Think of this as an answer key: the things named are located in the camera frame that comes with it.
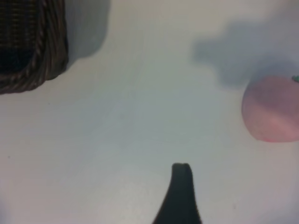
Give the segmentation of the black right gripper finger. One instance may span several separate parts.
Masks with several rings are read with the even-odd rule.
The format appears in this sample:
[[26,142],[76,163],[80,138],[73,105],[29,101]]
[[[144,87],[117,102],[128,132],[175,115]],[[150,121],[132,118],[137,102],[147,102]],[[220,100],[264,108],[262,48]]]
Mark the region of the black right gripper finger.
[[187,163],[174,163],[171,181],[154,224],[201,224],[192,169]]

